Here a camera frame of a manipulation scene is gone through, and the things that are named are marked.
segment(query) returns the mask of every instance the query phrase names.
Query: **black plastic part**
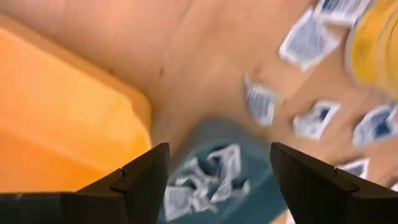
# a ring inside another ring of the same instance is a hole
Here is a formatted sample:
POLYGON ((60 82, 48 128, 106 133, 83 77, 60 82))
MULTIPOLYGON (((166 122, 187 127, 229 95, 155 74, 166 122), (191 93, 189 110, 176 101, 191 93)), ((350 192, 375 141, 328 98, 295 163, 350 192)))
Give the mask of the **black plastic part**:
POLYGON ((398 193, 278 142, 271 164, 298 224, 398 223, 398 193))
POLYGON ((75 193, 0 194, 0 223, 155 224, 168 163, 163 143, 75 193))

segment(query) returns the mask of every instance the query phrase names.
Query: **orange container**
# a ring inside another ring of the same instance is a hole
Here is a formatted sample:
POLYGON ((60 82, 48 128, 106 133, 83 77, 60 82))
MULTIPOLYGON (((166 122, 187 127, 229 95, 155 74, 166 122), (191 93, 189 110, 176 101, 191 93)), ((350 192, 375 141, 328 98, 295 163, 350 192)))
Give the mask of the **orange container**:
POLYGON ((0 16, 0 192, 75 191, 151 148, 145 96, 0 16))

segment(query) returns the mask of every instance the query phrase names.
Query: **wooden floor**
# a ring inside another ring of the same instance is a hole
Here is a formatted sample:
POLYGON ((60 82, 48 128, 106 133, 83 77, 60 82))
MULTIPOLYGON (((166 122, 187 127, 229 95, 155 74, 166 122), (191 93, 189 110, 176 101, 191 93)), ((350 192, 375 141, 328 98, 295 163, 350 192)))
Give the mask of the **wooden floor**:
MULTIPOLYGON (((302 0, 2 0, 13 18, 109 73, 152 101, 154 143, 175 149, 207 116, 231 118, 266 142, 281 141, 330 164, 371 157, 369 180, 387 185, 398 175, 397 139, 366 149, 351 145, 367 111, 388 99, 355 84, 343 67, 344 41, 308 73, 286 64, 277 49, 313 1, 302 0), (243 75, 278 91, 274 125, 249 117, 243 75), (292 119, 320 98, 341 111, 320 142, 298 138, 292 119)), ((335 30, 344 40, 347 30, 335 30)))

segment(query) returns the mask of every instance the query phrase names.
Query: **yellow bin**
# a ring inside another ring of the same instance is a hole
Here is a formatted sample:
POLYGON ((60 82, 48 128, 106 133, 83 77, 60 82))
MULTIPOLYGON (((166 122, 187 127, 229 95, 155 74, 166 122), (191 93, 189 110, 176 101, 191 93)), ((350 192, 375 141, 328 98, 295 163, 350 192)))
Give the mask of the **yellow bin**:
POLYGON ((398 0, 378 0, 350 33, 346 65, 360 83, 398 98, 398 0))
POLYGON ((151 148, 145 96, 0 16, 0 193, 76 191, 151 148))

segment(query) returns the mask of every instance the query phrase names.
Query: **orange plastic bin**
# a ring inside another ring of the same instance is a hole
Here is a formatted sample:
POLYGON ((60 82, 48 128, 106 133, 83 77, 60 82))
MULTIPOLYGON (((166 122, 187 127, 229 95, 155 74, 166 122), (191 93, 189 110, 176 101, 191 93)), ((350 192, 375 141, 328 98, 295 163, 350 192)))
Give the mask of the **orange plastic bin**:
POLYGON ((0 16, 0 192, 75 191, 151 148, 137 90, 0 16))

